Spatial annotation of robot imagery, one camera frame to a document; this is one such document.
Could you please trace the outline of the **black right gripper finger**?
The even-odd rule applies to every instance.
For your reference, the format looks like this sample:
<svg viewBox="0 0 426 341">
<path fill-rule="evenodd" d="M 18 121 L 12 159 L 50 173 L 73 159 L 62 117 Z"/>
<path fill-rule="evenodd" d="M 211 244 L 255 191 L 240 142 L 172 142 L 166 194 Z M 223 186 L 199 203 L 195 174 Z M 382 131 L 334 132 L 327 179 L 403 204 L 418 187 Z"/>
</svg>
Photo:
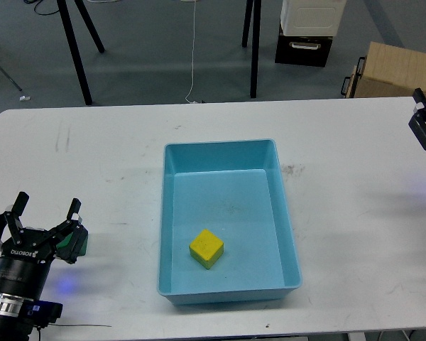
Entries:
<svg viewBox="0 0 426 341">
<path fill-rule="evenodd" d="M 426 151 L 426 96 L 421 88 L 413 92 L 415 108 L 408 123 L 421 147 Z"/>
</svg>

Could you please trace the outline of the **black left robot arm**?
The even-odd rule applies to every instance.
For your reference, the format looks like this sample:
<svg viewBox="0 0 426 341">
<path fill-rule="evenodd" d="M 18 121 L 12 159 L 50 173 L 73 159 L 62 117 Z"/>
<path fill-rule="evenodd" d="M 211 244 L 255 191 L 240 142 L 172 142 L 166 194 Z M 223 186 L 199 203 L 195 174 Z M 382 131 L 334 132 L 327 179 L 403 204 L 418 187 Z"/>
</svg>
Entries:
<svg viewBox="0 0 426 341">
<path fill-rule="evenodd" d="M 73 264 L 87 248 L 77 198 L 66 219 L 49 230 L 22 225 L 28 199 L 20 192 L 11 209 L 0 214 L 0 340 L 28 340 L 33 329 L 61 316 L 62 304 L 40 298 L 51 264 L 55 259 Z"/>
</svg>

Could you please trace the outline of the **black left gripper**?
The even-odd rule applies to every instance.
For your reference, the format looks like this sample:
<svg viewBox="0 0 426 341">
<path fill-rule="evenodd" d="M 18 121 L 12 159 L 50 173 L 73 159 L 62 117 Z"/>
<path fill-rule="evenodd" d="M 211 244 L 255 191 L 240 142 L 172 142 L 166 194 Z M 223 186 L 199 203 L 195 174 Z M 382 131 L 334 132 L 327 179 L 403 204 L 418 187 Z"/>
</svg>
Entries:
<svg viewBox="0 0 426 341">
<path fill-rule="evenodd" d="M 42 229 L 23 228 L 20 217 L 28 200 L 20 192 L 11 209 L 0 214 L 0 293 L 9 296 L 39 297 L 54 259 L 74 264 L 86 251 L 88 231 L 79 216 L 79 199 L 72 199 L 66 220 L 49 230 L 48 240 Z M 6 227 L 11 238 L 3 244 Z"/>
</svg>

